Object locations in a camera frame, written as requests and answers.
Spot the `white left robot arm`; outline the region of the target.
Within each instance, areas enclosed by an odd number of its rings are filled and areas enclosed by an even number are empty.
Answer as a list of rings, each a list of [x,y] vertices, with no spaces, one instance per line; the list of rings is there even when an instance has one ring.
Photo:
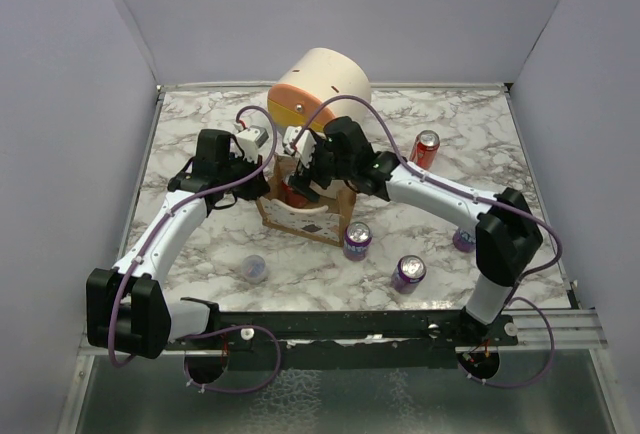
[[[110,269],[96,268],[86,282],[87,340],[111,353],[157,358],[167,344],[188,337],[206,349],[221,325],[205,301],[166,300],[162,285],[191,234],[231,196],[253,201],[269,191],[260,148],[268,132],[251,126],[236,134],[200,131],[196,151],[168,182],[158,214]]]

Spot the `brown canvas bag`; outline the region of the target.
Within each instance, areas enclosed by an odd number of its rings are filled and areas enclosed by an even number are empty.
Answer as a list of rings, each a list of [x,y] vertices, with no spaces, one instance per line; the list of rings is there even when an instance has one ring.
[[[293,207],[285,202],[284,176],[295,171],[296,162],[277,155],[273,175],[269,178],[270,192],[256,201],[265,227],[280,230],[313,241],[341,247],[344,233],[351,223],[356,193],[343,183],[334,181],[328,193],[318,203]]]

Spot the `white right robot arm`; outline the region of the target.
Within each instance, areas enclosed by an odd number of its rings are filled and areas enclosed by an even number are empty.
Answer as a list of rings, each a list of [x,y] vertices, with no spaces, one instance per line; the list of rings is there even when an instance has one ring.
[[[330,121],[323,134],[289,127],[283,148],[298,161],[294,190],[312,202],[319,198],[314,185],[326,188],[343,181],[361,194],[418,208],[471,234],[479,277],[459,332],[472,345],[494,335],[494,320],[542,244],[521,192],[478,191],[431,174],[392,151],[376,151],[349,117]]]

